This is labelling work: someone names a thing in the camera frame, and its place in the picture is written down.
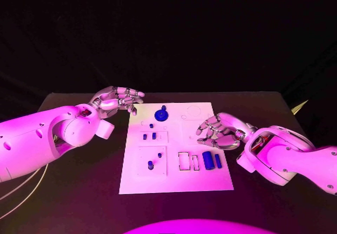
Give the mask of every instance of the wire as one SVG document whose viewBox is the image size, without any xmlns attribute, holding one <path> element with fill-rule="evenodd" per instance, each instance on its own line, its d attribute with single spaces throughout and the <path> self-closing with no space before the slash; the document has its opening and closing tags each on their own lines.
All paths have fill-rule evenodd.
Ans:
<svg viewBox="0 0 337 234">
<path fill-rule="evenodd" d="M 35 171 L 34 175 L 25 180 L 25 182 L 5 195 L 0 197 L 0 201 L 11 195 L 14 194 L 15 191 L 19 190 L 19 188 L 29 182 L 29 180 L 34 178 L 34 176 L 37 175 L 37 173 L 40 172 L 41 168 Z"/>
<path fill-rule="evenodd" d="M 19 205 L 0 217 L 0 219 L 5 218 L 5 217 L 18 209 L 18 207 L 25 203 L 25 201 L 29 199 L 31 195 L 34 194 L 35 190 L 37 190 L 38 187 L 40 187 L 41 181 L 42 181 L 44 176 L 45 176 L 45 174 L 47 174 L 47 170 L 48 170 L 48 165 L 47 165 L 45 172 L 44 172 L 44 174 L 42 174 L 41 180 L 40 180 L 40 182 L 38 182 L 38 184 L 37 184 L 37 186 L 35 186 L 35 188 L 34 188 L 31 194 L 29 194 L 28 197 L 24 199 L 24 201 L 19 203 Z M 28 180 L 24 182 L 24 184 L 32 179 L 34 175 L 28 178 Z"/>
</svg>

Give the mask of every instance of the small blue piece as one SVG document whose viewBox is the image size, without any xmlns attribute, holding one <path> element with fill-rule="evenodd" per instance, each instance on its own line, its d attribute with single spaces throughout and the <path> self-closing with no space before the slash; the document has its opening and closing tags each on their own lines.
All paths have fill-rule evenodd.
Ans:
<svg viewBox="0 0 337 234">
<path fill-rule="evenodd" d="M 153 170 L 153 168 L 155 168 L 153 161 L 149 161 L 148 167 L 149 167 L 150 170 Z"/>
<path fill-rule="evenodd" d="M 217 166 L 218 166 L 218 168 L 222 168 L 224 166 L 222 166 L 220 154 L 215 154 L 215 158 L 217 158 Z"/>
<path fill-rule="evenodd" d="M 212 154 L 210 151 L 202 153 L 202 157 L 204 157 L 204 162 L 205 162 L 205 168 L 207 170 L 214 170 L 217 168 L 215 166 L 215 162 L 214 162 L 214 158 L 212 158 Z"/>
<path fill-rule="evenodd" d="M 155 118 L 158 121 L 163 122 L 169 118 L 168 107 L 162 106 L 162 110 L 156 111 Z"/>
</svg>

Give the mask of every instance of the white board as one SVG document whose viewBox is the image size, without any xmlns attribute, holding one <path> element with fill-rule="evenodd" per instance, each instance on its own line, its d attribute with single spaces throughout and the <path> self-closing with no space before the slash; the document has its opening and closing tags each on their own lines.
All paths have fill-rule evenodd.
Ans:
<svg viewBox="0 0 337 234">
<path fill-rule="evenodd" d="M 159 122 L 155 113 L 163 105 L 169 118 Z M 212 104 L 148 103 L 136 104 L 136 108 L 138 116 L 130 115 L 120 194 L 234 190 L 224 151 L 198 144 L 198 139 L 207 136 L 207 131 L 201 136 L 197 135 L 198 127 L 215 115 Z M 207 170 L 205 151 L 211 151 L 214 161 L 215 154 L 220 154 L 221 169 Z M 186 160 L 191 161 L 191 170 L 181 170 L 181 162 L 185 163 L 185 169 L 189 168 Z M 149 161 L 153 162 L 153 169 L 149 168 Z"/>
</svg>

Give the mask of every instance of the robotic hand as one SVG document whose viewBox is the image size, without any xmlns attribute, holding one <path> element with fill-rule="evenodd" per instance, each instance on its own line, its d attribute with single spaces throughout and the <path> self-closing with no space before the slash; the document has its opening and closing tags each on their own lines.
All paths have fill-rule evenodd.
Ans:
<svg viewBox="0 0 337 234">
<path fill-rule="evenodd" d="M 110 138 L 114 125 L 104 119 L 119 110 L 138 114 L 145 93 L 103 89 L 89 104 L 63 106 L 0 123 L 0 182 L 18 178 L 86 145 L 94 135 Z"/>
<path fill-rule="evenodd" d="M 336 146 L 316 149 L 312 141 L 290 129 L 280 126 L 258 129 L 227 113 L 211 117 L 197 134 L 207 128 L 207 138 L 198 140 L 199 144 L 222 150 L 237 149 L 241 141 L 247 144 L 237 162 L 251 173 L 258 171 L 282 186 L 300 173 L 328 193 L 337 195 Z"/>
</svg>

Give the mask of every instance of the table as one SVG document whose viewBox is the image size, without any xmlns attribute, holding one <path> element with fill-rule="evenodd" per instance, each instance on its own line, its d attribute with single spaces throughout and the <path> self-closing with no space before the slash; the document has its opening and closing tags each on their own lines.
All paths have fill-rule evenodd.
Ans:
<svg viewBox="0 0 337 234">
<path fill-rule="evenodd" d="M 53 93 L 40 110 L 87 103 L 93 95 Z M 215 113 L 228 112 L 260 128 L 280 125 L 305 134 L 277 92 L 149 93 L 145 102 L 212 102 Z M 234 191 L 120 195 L 127 111 L 109 121 L 116 125 L 112 138 L 96 136 L 50 164 L 32 197 L 0 220 L 0 233 L 125 233 L 146 224 L 186 218 L 228 220 L 277 233 L 337 232 L 336 196 L 302 175 L 283 187 L 257 172 L 251 174 L 237 164 L 244 146 L 225 152 Z M 2 213 L 28 196 L 41 175 L 0 201 Z M 2 183 L 2 192 L 27 178 Z"/>
</svg>

